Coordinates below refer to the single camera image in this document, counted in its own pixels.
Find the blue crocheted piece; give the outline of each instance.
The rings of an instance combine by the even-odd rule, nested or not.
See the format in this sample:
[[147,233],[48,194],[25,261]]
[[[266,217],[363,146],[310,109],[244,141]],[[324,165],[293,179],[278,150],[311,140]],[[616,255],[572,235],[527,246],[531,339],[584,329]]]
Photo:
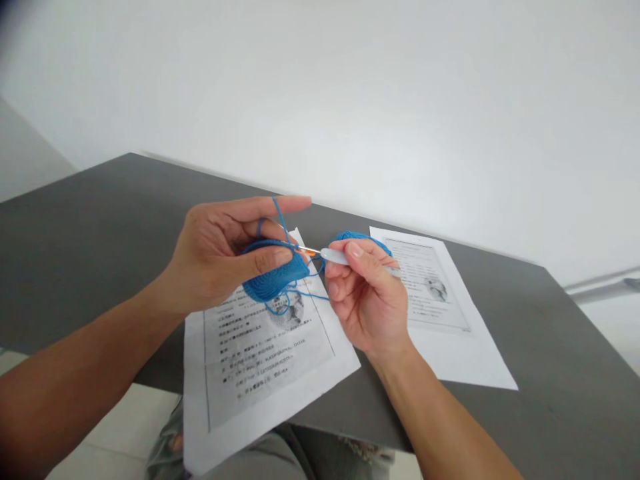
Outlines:
[[[243,253],[270,246],[291,248],[289,243],[266,239],[253,242]],[[293,259],[290,262],[264,275],[252,278],[244,282],[242,286],[245,288],[247,295],[256,300],[256,302],[265,303],[280,296],[288,284],[308,277],[309,273],[309,267],[305,264],[302,255],[293,252]]]
[[354,238],[360,238],[360,239],[364,239],[364,240],[373,240],[374,242],[376,242],[376,244],[378,245],[378,247],[382,248],[382,250],[384,250],[386,252],[386,254],[390,257],[393,256],[393,254],[391,253],[391,250],[389,250],[389,248],[382,242],[376,240],[376,239],[372,239],[370,236],[368,235],[364,235],[362,233],[359,232],[352,232],[352,231],[346,231],[346,232],[342,232],[340,234],[338,234],[338,236],[335,238],[336,240],[346,240],[346,239],[354,239]]

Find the gray pants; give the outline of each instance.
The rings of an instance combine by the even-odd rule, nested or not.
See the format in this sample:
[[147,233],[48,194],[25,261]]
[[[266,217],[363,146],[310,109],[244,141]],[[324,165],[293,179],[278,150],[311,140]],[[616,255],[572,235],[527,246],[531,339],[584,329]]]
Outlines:
[[[147,461],[147,480],[192,479],[183,466],[182,400],[172,412],[156,440]],[[368,443],[338,437],[313,429],[284,423],[256,440],[205,478],[242,478],[238,468],[244,460],[263,461],[260,478],[388,480],[394,452]]]

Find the crochet hook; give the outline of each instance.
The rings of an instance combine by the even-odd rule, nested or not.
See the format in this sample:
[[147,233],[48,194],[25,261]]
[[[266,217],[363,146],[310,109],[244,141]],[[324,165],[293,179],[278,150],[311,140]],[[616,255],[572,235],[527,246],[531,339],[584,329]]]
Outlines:
[[[340,265],[349,265],[346,255],[344,254],[344,252],[341,252],[339,250],[324,248],[318,251],[318,250],[310,249],[308,247],[301,247],[300,245],[296,245],[294,250],[296,250],[296,252],[298,253],[304,253],[306,256],[311,258],[317,257],[319,255],[320,257],[324,258],[324,260],[332,261],[334,263],[339,263]],[[400,269],[396,269],[393,267],[385,267],[385,269],[394,277],[400,278],[400,279],[402,278]]]

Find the paper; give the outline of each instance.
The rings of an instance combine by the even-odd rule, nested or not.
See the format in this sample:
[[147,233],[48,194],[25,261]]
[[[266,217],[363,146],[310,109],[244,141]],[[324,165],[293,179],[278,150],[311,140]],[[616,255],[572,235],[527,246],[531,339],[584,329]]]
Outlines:
[[440,380],[518,390],[445,244],[370,227],[409,295],[409,336]]
[[[292,235],[304,246],[296,229]],[[299,291],[327,296],[318,277]],[[329,302],[290,293],[274,315],[238,288],[185,321],[185,466],[220,464],[360,368]],[[281,312],[284,297],[270,302]]]

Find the gray table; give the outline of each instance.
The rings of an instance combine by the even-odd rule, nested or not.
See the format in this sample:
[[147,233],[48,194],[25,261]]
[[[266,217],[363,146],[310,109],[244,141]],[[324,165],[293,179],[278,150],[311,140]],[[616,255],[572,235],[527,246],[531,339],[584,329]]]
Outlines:
[[[272,192],[128,154],[0,205],[0,345],[31,354],[132,296],[169,261],[187,210]],[[314,205],[308,245],[369,226]],[[445,382],[528,478],[640,477],[640,379],[542,267],[446,242],[520,391]],[[292,418],[410,450],[370,364]],[[183,328],[136,382],[180,393]]]

